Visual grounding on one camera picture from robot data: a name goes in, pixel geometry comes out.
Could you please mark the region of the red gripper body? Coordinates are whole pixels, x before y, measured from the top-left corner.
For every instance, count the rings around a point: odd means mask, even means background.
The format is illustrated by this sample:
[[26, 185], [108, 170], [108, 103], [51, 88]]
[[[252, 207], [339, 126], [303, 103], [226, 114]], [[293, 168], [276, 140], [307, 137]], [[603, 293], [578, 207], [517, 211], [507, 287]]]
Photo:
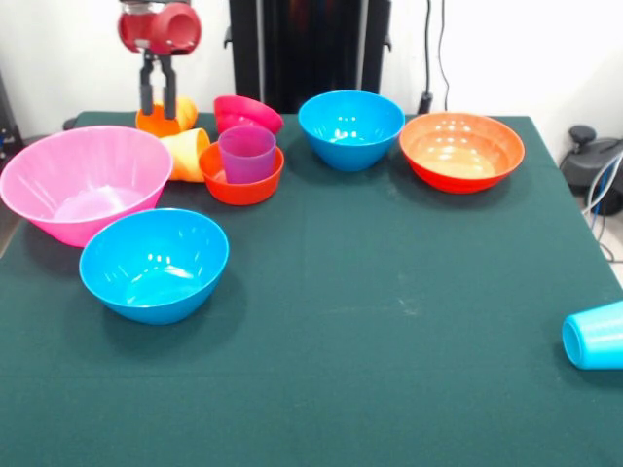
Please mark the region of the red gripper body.
[[190, 54], [202, 23], [190, 2], [122, 2], [118, 33], [133, 53]]

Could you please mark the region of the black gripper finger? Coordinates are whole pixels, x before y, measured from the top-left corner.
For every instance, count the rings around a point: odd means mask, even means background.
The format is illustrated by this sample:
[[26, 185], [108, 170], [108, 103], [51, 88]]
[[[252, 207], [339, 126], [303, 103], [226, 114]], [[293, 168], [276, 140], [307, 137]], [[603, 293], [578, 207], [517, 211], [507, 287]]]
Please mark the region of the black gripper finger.
[[165, 118], [174, 120], [176, 118], [176, 74], [172, 67], [170, 55], [161, 55], [160, 64], [165, 75], [164, 87], [164, 109]]
[[140, 105], [144, 115], [153, 114], [153, 87], [151, 74], [154, 71], [154, 55], [151, 52], [143, 53], [143, 64], [139, 72]]

